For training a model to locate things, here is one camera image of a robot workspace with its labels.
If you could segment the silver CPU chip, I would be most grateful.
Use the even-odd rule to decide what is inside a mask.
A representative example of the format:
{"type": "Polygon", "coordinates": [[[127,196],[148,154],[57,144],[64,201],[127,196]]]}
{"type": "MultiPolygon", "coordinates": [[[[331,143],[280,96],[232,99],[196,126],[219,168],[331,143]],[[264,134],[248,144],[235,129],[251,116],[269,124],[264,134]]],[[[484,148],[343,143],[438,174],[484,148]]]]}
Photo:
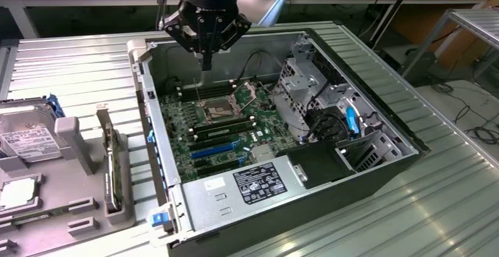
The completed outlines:
{"type": "Polygon", "coordinates": [[[0,193],[0,206],[12,209],[28,204],[35,197],[36,180],[25,178],[8,182],[0,193]]]}

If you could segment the dark equipment box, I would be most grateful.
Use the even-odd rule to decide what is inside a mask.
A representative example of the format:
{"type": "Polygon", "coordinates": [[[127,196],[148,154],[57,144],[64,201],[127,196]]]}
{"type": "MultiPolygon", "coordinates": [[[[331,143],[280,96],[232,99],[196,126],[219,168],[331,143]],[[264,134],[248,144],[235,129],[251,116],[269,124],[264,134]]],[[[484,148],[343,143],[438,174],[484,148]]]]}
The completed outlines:
{"type": "MultiPolygon", "coordinates": [[[[380,57],[392,67],[392,69],[403,75],[405,68],[411,65],[414,58],[418,54],[419,46],[407,44],[401,46],[384,47],[380,50],[380,57]]],[[[426,51],[420,58],[415,61],[404,79],[414,87],[427,84],[426,75],[436,62],[436,56],[432,51],[426,51]]]]}

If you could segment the open black PC case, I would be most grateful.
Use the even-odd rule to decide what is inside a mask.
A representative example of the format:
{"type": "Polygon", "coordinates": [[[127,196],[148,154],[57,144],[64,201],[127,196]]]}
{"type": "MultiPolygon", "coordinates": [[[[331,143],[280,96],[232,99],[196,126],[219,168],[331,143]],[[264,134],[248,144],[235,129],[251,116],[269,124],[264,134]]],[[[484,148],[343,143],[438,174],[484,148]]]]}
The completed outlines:
{"type": "Polygon", "coordinates": [[[149,224],[149,216],[156,211],[168,210],[172,215],[172,228],[149,224],[148,235],[152,246],[165,250],[168,257],[223,257],[237,252],[372,195],[428,153],[424,142],[367,83],[369,78],[381,78],[384,83],[396,84],[397,79],[343,26],[256,29],[229,50],[213,56],[213,68],[208,72],[200,70],[195,55],[167,37],[131,40],[127,54],[159,197],[147,222],[149,224]],[[305,117],[299,117],[280,94],[279,77],[292,46],[303,34],[316,42],[352,90],[336,106],[308,109],[305,117]],[[207,231],[193,230],[183,193],[183,184],[188,182],[179,177],[159,106],[159,99],[176,88],[195,87],[193,78],[203,81],[203,86],[244,81],[275,85],[280,116],[305,130],[303,134],[292,133],[299,136],[296,146],[331,141],[355,174],[304,189],[305,193],[291,202],[231,225],[207,231]],[[347,107],[355,109],[359,134],[349,131],[347,107]]]}

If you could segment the black RAM slots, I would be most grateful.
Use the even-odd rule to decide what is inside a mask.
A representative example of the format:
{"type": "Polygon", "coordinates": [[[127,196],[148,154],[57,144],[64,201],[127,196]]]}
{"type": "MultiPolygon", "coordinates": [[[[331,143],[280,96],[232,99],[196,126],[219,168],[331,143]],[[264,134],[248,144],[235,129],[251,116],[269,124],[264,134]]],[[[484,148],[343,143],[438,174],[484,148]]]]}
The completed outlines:
{"type": "MultiPolygon", "coordinates": [[[[229,95],[232,92],[233,92],[233,84],[231,84],[229,82],[225,82],[221,84],[203,86],[200,88],[200,97],[201,97],[201,100],[209,99],[209,98],[217,98],[217,97],[229,95]]],[[[196,101],[197,97],[196,97],[195,88],[180,89],[177,91],[177,97],[181,102],[196,101]]]]}

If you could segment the blue expansion slot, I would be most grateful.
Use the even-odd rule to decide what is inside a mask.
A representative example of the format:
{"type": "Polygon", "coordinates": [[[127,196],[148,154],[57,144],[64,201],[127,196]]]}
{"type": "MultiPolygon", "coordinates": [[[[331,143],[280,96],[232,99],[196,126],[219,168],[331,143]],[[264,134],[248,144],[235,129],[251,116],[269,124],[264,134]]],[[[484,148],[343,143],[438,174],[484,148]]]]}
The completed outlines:
{"type": "Polygon", "coordinates": [[[223,153],[223,152],[232,151],[237,147],[237,144],[239,144],[239,142],[233,141],[229,144],[224,144],[224,145],[208,148],[205,150],[196,151],[191,154],[191,158],[192,159],[199,159],[199,158],[208,157],[208,156],[212,156],[212,155],[223,153]]]}

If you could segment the green motherboard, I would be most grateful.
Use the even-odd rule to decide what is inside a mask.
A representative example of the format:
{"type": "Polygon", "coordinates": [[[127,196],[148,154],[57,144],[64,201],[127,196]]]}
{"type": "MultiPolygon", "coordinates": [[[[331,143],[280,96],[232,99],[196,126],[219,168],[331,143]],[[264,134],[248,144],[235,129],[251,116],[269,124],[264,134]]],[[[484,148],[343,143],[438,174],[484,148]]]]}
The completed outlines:
{"type": "Polygon", "coordinates": [[[289,124],[277,112],[275,85],[265,85],[255,81],[245,82],[249,82],[256,88],[256,100],[237,117],[228,120],[249,119],[256,123],[253,129],[205,141],[193,140],[192,129],[228,120],[207,122],[203,111],[197,107],[197,100],[191,102],[179,100],[177,91],[183,88],[176,88],[173,93],[165,94],[159,99],[173,162],[179,177],[184,182],[255,164],[251,149],[261,144],[271,145],[276,156],[279,151],[297,145],[299,136],[292,133],[303,134],[305,132],[303,127],[289,124]],[[233,141],[239,142],[235,150],[199,159],[191,158],[193,152],[229,144],[233,141]]]}

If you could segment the blue case latch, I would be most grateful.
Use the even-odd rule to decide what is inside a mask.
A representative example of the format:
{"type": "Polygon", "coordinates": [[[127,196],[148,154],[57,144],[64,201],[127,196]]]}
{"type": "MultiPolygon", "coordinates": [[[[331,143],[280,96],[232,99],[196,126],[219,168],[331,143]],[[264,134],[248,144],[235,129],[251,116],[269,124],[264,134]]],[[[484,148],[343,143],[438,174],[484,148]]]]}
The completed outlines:
{"type": "Polygon", "coordinates": [[[153,212],[149,218],[149,224],[152,227],[163,226],[165,228],[172,228],[172,215],[168,210],[153,212]]]}

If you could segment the installed green RAM stick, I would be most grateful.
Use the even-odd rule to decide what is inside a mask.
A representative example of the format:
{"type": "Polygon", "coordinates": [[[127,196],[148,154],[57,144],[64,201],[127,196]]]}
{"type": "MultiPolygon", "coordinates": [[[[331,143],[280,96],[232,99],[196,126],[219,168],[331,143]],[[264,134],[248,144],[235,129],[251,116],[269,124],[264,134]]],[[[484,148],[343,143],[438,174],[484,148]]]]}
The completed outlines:
{"type": "Polygon", "coordinates": [[[239,134],[248,130],[252,130],[256,123],[249,119],[233,119],[192,129],[193,131],[193,140],[205,141],[212,138],[229,136],[232,134],[239,134]]]}

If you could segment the grey parts rack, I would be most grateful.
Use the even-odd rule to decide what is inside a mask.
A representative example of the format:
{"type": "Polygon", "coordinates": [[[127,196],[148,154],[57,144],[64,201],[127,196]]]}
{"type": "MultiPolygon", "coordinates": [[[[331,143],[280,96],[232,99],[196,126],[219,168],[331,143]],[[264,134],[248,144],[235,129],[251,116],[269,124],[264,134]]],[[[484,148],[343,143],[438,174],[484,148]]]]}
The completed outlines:
{"type": "Polygon", "coordinates": [[[104,146],[100,137],[84,140],[79,120],[55,121],[55,134],[64,141],[61,156],[27,163],[19,156],[0,158],[0,193],[15,180],[36,180],[35,197],[27,205],[0,206],[0,257],[33,257],[99,238],[136,224],[132,199],[128,139],[119,133],[123,208],[109,213],[104,202],[104,146]],[[64,215],[13,225],[12,219],[27,214],[68,208],[64,215]]]}

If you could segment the blue disk bracket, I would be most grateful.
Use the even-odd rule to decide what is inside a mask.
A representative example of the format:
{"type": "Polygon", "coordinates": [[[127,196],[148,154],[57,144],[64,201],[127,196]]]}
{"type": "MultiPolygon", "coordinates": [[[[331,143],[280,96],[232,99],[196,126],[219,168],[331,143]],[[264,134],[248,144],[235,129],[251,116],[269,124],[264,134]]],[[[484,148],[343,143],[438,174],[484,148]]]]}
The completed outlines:
{"type": "Polygon", "coordinates": [[[57,99],[56,95],[51,93],[45,97],[45,101],[48,102],[48,105],[51,105],[51,107],[55,111],[55,115],[57,117],[65,117],[65,114],[64,114],[64,111],[63,111],[63,108],[61,108],[61,105],[59,103],[59,99],[57,99]]]}

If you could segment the metal disk bay cage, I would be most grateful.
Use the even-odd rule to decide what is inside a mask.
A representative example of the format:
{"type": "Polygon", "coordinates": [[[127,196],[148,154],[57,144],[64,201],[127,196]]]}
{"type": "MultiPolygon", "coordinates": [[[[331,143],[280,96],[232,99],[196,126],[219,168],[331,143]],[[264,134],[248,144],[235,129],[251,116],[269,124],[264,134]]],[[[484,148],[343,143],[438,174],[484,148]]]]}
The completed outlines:
{"type": "Polygon", "coordinates": [[[280,94],[292,112],[305,117],[308,109],[336,106],[352,90],[340,71],[324,56],[311,36],[292,46],[279,77],[280,94]]]}

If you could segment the black plastic shroud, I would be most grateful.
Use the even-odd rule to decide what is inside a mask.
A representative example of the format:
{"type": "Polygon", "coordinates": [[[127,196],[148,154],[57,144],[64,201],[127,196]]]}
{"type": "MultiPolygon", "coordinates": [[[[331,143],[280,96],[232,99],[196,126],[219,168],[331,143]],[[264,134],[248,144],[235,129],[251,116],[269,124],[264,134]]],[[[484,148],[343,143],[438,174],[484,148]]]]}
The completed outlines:
{"type": "Polygon", "coordinates": [[[303,182],[305,189],[355,174],[335,148],[336,145],[331,141],[317,141],[277,152],[277,157],[285,155],[291,164],[300,167],[307,178],[303,182]]]}

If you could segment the black slanted pole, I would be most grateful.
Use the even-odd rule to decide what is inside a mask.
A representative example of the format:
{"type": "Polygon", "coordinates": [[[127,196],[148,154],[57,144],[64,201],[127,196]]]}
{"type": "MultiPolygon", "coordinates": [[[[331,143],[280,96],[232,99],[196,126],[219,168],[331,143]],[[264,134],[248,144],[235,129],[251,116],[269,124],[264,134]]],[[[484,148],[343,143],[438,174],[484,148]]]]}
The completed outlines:
{"type": "Polygon", "coordinates": [[[403,4],[404,0],[396,0],[393,4],[389,5],[388,9],[387,9],[387,12],[384,13],[383,15],[383,18],[379,22],[379,25],[377,25],[377,28],[371,36],[371,39],[369,41],[367,42],[367,46],[369,48],[375,48],[376,47],[376,44],[379,42],[379,39],[381,38],[381,35],[387,29],[387,26],[391,22],[391,20],[393,19],[393,16],[403,4]]]}

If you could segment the silver hard disk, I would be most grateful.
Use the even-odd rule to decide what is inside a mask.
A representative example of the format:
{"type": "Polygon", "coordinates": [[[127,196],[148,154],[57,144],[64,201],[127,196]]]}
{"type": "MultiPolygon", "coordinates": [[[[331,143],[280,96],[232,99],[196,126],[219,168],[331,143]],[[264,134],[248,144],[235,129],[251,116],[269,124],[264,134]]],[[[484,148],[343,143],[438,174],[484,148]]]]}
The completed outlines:
{"type": "Polygon", "coordinates": [[[0,158],[19,156],[27,163],[59,158],[56,119],[45,96],[0,100],[0,158]]]}

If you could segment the grey power supply unit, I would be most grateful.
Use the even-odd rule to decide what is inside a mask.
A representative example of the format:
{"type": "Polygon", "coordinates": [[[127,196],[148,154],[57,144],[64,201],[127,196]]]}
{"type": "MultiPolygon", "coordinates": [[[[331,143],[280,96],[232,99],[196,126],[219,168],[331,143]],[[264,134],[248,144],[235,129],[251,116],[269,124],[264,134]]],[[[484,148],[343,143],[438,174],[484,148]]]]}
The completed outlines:
{"type": "Polygon", "coordinates": [[[207,231],[280,207],[304,186],[287,156],[183,184],[192,228],[207,231]]]}

